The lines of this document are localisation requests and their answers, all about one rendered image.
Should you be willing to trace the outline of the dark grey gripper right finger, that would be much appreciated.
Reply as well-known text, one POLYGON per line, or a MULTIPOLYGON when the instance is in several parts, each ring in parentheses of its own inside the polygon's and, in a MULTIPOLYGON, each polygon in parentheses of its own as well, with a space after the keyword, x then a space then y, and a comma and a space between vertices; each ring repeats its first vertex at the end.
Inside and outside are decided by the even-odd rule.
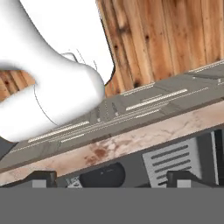
POLYGON ((218 185, 204 181, 190 171, 168 171, 166 173, 168 188, 217 188, 218 185))

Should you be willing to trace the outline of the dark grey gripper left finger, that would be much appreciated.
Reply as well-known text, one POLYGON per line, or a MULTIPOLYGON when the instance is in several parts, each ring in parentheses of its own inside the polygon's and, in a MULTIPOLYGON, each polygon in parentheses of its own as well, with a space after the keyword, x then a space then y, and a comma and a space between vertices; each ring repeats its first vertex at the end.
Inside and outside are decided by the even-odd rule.
POLYGON ((56 171, 33 171, 27 177, 2 185, 2 188, 30 187, 30 188, 51 188, 56 187, 56 171))

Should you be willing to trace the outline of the black pan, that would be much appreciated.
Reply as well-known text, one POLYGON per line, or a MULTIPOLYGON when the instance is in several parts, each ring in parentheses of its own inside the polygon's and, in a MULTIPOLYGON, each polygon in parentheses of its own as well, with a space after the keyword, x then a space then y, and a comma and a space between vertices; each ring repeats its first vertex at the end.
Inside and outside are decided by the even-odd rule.
POLYGON ((120 187, 126 177, 121 163, 114 163, 80 175, 83 187, 120 187))

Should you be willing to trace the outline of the pale grey slotted panel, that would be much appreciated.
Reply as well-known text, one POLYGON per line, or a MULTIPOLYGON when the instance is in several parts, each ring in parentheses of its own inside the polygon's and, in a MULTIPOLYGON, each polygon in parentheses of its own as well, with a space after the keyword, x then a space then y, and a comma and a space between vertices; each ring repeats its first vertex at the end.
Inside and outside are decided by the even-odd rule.
POLYGON ((152 188, 166 187, 168 171, 190 171, 197 177, 201 177, 195 138, 144 153, 143 163, 152 188))

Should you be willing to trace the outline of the small grey white object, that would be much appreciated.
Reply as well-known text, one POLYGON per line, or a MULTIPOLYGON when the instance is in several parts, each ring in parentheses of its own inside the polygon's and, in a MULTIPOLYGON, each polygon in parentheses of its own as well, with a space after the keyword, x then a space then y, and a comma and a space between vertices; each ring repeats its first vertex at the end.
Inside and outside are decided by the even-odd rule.
POLYGON ((79 177, 70 178, 68 181, 67 188, 82 188, 80 178, 79 177))

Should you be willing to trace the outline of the grey cupboard front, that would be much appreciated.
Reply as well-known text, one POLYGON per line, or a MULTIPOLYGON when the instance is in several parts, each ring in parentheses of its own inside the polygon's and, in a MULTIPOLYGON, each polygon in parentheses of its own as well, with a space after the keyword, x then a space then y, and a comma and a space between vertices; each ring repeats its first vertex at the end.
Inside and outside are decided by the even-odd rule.
POLYGON ((90 124, 32 143, 28 143, 28 141, 18 143, 0 159, 0 173, 72 151, 182 112, 185 113, 191 109, 216 102, 222 97, 224 97, 224 60, 157 81, 153 87, 143 91, 129 95, 118 94, 103 100, 97 108, 67 125, 84 121, 90 121, 90 124), (129 106, 185 88, 188 91, 183 94, 126 111, 129 106), (155 109, 160 109, 160 111, 135 118, 135 116, 155 109), (60 140, 83 133, 86 135, 65 143, 60 142, 60 140))

